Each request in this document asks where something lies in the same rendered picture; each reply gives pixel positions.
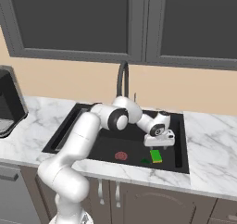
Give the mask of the black curved tap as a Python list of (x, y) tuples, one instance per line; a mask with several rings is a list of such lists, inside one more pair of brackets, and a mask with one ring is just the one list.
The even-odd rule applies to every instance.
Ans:
[(127, 61), (122, 61), (118, 68), (117, 96), (129, 96), (129, 65)]

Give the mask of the grey dishwasher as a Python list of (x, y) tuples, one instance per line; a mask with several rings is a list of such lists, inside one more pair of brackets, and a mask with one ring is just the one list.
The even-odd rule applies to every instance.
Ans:
[(20, 169), (4, 163), (0, 166), (19, 170), (16, 181), (0, 180), (0, 224), (41, 224)]

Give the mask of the green and yellow sponge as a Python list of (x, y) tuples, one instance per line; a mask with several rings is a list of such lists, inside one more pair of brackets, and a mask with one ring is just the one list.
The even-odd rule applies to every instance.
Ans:
[(162, 156), (158, 150), (151, 150), (150, 155), (151, 155), (153, 163), (161, 163), (162, 162)]

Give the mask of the brown base cabinet door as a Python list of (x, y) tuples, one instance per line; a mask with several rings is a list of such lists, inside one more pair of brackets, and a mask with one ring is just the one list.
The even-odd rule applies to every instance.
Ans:
[(116, 207), (116, 182), (110, 182), (112, 224), (207, 224), (216, 198), (120, 183)]
[[(87, 180), (90, 182), (90, 191), (87, 198), (82, 202), (82, 207), (93, 218), (94, 224), (112, 224), (108, 182), (103, 181), (105, 204), (101, 205), (98, 197), (98, 179), (87, 177)], [(35, 177), (35, 181), (46, 213), (49, 219), (52, 219), (56, 215), (56, 193), (46, 186), (38, 176)]]

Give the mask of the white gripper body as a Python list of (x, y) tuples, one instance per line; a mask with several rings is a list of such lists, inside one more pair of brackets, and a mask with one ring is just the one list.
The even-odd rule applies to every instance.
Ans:
[(143, 144), (146, 147), (173, 146), (175, 144), (175, 134), (172, 130), (168, 130), (156, 137), (146, 134)]

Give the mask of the black sink basin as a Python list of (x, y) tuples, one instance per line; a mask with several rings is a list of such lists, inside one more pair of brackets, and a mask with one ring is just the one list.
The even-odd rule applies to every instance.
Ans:
[[(143, 144), (145, 133), (132, 124), (122, 132), (101, 129), (88, 159), (189, 174), (184, 116), (177, 113), (170, 115), (170, 128), (175, 134), (175, 144), (168, 149), (156, 148), (162, 156), (161, 163), (152, 162), (150, 149)], [(128, 158), (117, 160), (117, 152), (125, 152)]]

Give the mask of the brown drawer front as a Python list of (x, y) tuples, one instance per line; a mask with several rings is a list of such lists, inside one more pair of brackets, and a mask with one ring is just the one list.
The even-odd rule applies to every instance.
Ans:
[(229, 220), (227, 215), (237, 216), (237, 201), (218, 199), (207, 224), (237, 224), (237, 221)]

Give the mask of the grey wall cabinet door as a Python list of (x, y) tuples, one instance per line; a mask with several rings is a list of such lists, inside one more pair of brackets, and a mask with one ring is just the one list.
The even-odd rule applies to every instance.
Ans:
[(144, 0), (0, 0), (12, 57), (138, 63)]
[(237, 71), (237, 0), (148, 0), (145, 61)]

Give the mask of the black countertop appliance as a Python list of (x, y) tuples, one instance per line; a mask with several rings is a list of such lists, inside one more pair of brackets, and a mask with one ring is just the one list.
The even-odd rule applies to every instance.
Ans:
[(14, 69), (0, 65), (0, 138), (6, 138), (28, 113)]

